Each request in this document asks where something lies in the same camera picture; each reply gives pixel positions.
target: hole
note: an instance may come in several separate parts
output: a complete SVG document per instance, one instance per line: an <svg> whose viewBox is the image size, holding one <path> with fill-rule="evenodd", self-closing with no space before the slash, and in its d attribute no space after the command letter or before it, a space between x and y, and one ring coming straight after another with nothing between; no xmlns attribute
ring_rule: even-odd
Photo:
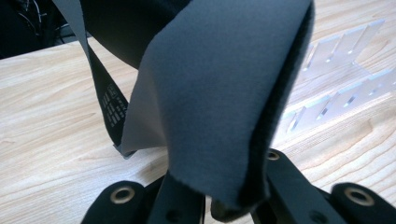
<svg viewBox="0 0 396 224"><path fill-rule="evenodd" d="M120 187L115 189L111 195L110 200L115 204L128 203L134 197L134 190L129 187Z"/></svg>
<svg viewBox="0 0 396 224"><path fill-rule="evenodd" d="M352 96L345 104L344 107L349 106L356 99L356 96Z"/></svg>
<svg viewBox="0 0 396 224"><path fill-rule="evenodd" d="M290 124L290 126L289 126L289 128L288 128L287 133L293 132L294 129L297 127L297 124L298 124L298 123L297 123L297 120L294 119L294 120L291 122L291 124Z"/></svg>
<svg viewBox="0 0 396 224"><path fill-rule="evenodd" d="M177 210L169 210L168 213L166 213L166 219L173 223L179 222L181 217L181 213Z"/></svg>
<svg viewBox="0 0 396 224"><path fill-rule="evenodd" d="M323 214L321 214L318 211L311 211L309 213L309 217L311 218L311 220L315 223L318 224L324 224L324 223L328 223L328 219L326 216L324 216Z"/></svg>
<svg viewBox="0 0 396 224"><path fill-rule="evenodd" d="M375 203L373 197L361 189L347 188L344 193L350 201L362 206L372 206Z"/></svg>
<svg viewBox="0 0 396 224"><path fill-rule="evenodd" d="M376 89L375 89L375 90L372 90L372 91L370 91L369 95L374 95L375 93L376 93Z"/></svg>
<svg viewBox="0 0 396 224"><path fill-rule="evenodd" d="M329 111L328 108L324 108L323 111L319 114L319 116L317 117L317 120L322 119L323 116L326 115L327 111Z"/></svg>
<svg viewBox="0 0 396 224"><path fill-rule="evenodd" d="M270 161L277 161L277 160L279 160L279 158L280 158L279 155L273 151L270 151L268 153L268 160L270 160Z"/></svg>
<svg viewBox="0 0 396 224"><path fill-rule="evenodd" d="M309 52L307 52L307 57L306 60L304 60L304 63L306 63L306 66L304 66L303 71L306 72L308 71L309 67L311 66L312 59L314 58L316 48L312 47L309 49Z"/></svg>

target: black plastic part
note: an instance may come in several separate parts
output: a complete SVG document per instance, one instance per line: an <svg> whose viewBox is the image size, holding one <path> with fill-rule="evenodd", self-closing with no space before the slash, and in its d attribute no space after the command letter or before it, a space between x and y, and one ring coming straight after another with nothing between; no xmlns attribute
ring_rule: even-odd
<svg viewBox="0 0 396 224"><path fill-rule="evenodd" d="M177 182L167 173L148 224L198 224L204 223L204 217L205 196Z"/></svg>
<svg viewBox="0 0 396 224"><path fill-rule="evenodd" d="M125 203L114 203L114 200L112 200L114 196L112 197L112 194L119 191L120 195L117 195L116 193L116 197L126 197L122 194L127 194L128 192L120 190L122 188L132 189L134 191L133 198ZM99 197L91 205L81 223L138 223L135 221L139 219L139 210L142 202L144 201L145 195L146 192L144 187L138 183L129 181L115 183L102 191Z"/></svg>
<svg viewBox="0 0 396 224"><path fill-rule="evenodd" d="M283 153L271 149L269 158L271 198L252 214L255 223L345 223ZM276 222L268 222L268 214Z"/></svg>
<svg viewBox="0 0 396 224"><path fill-rule="evenodd" d="M331 202L348 223L396 223L396 209L376 193L357 184L333 186Z"/></svg>

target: wooden table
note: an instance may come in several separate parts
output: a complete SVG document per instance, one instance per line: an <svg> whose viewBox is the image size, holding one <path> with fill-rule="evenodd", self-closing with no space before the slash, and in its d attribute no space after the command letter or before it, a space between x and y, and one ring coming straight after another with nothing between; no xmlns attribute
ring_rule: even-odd
<svg viewBox="0 0 396 224"><path fill-rule="evenodd" d="M394 67L394 0L316 2L313 40L382 18L358 61L371 72ZM137 72L91 42L129 98ZM0 223L78 223L110 184L165 173L165 148L127 161L114 149L78 43L0 61L0 95ZM396 205L395 92L274 147L320 188L355 182Z"/></svg>

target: metal grommet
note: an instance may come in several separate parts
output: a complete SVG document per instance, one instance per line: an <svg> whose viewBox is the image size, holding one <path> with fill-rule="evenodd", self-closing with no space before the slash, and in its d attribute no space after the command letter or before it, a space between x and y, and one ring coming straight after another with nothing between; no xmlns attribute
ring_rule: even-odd
<svg viewBox="0 0 396 224"><path fill-rule="evenodd" d="M344 191L348 199L362 206L373 206L374 199L362 189L346 188Z"/></svg>
<svg viewBox="0 0 396 224"><path fill-rule="evenodd" d="M115 204L128 203L133 197L134 190L129 186L125 186L115 189L110 195L110 200Z"/></svg>
<svg viewBox="0 0 396 224"><path fill-rule="evenodd" d="M279 160L279 158L280 158L279 154L277 154L274 151L270 151L268 153L268 160L270 160L270 161L277 161L277 160Z"/></svg>

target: strap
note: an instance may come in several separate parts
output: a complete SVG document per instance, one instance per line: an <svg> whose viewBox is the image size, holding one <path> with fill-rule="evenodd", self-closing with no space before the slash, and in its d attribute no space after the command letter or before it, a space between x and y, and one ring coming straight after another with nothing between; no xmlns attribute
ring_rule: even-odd
<svg viewBox="0 0 396 224"><path fill-rule="evenodd" d="M53 0L75 33L87 56L92 70L96 96L102 110L105 125L114 146L120 151L123 124L125 122L128 101L123 96L113 78L107 72L87 40L82 8L79 0Z"/></svg>
<svg viewBox="0 0 396 224"><path fill-rule="evenodd" d="M310 5L191 1L145 51L122 151L146 148L146 133L152 147L167 146L177 181L235 210L264 200L266 154L309 42Z"/></svg>

